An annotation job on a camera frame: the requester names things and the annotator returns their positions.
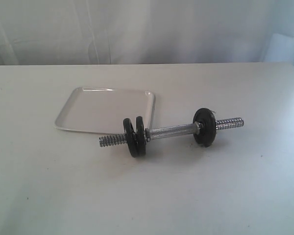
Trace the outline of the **black plate right on bar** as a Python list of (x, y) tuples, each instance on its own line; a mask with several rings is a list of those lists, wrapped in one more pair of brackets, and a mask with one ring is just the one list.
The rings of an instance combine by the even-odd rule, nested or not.
[(196, 111), (193, 123), (197, 122), (200, 126), (199, 133), (193, 134), (195, 141), (204, 146), (212, 145), (216, 137), (216, 119), (213, 112), (208, 108), (200, 108)]

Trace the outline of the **black weight plate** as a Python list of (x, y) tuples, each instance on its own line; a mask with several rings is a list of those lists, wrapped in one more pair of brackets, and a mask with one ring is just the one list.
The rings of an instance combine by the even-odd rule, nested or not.
[(136, 135), (132, 126), (132, 122), (129, 118), (125, 118), (123, 120), (123, 128), (124, 128), (125, 139), (127, 142), (130, 155), (133, 158), (136, 158), (139, 156), (138, 150), (137, 150)]

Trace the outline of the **white curtain backdrop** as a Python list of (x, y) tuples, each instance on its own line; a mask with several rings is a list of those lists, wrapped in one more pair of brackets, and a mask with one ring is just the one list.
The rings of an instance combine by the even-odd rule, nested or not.
[(0, 65), (290, 61), (294, 0), (0, 0)]

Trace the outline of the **black plate on bar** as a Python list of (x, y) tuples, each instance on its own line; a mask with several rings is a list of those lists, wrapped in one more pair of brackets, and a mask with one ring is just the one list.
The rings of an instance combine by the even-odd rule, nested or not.
[(136, 117), (136, 141), (137, 151), (139, 156), (146, 155), (146, 139), (145, 139), (145, 127), (143, 123), (143, 117)]
[(204, 146), (212, 145), (216, 137), (216, 119), (213, 112), (208, 108), (200, 108), (196, 111), (193, 123), (197, 122), (200, 126), (199, 133), (193, 134), (195, 141)]

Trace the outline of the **white rectangular tray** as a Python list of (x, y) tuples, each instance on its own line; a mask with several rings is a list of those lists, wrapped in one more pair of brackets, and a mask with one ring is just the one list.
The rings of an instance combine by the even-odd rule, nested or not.
[(95, 134), (123, 132), (123, 120), (143, 117), (149, 128), (154, 113), (155, 94), (148, 90), (78, 87), (65, 102), (54, 126), (56, 129)]

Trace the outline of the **black plate left on bar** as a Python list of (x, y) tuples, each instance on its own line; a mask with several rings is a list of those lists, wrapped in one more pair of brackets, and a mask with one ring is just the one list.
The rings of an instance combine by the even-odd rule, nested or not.
[(136, 117), (136, 141), (137, 151), (139, 156), (146, 155), (146, 139), (145, 139), (145, 127), (143, 123), (143, 117)]

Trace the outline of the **chrome dumbbell bar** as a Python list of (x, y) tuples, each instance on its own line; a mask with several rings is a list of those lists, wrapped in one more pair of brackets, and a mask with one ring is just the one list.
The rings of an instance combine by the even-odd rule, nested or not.
[[(244, 126), (244, 120), (241, 117), (216, 120), (217, 131), (240, 128)], [(193, 135), (199, 133), (199, 124), (197, 122), (183, 124), (178, 126), (170, 126), (156, 129), (145, 129), (146, 143), (151, 140), (179, 137), (185, 135)], [(125, 134), (113, 134), (99, 137), (100, 147), (108, 147), (120, 144), (127, 144)]]

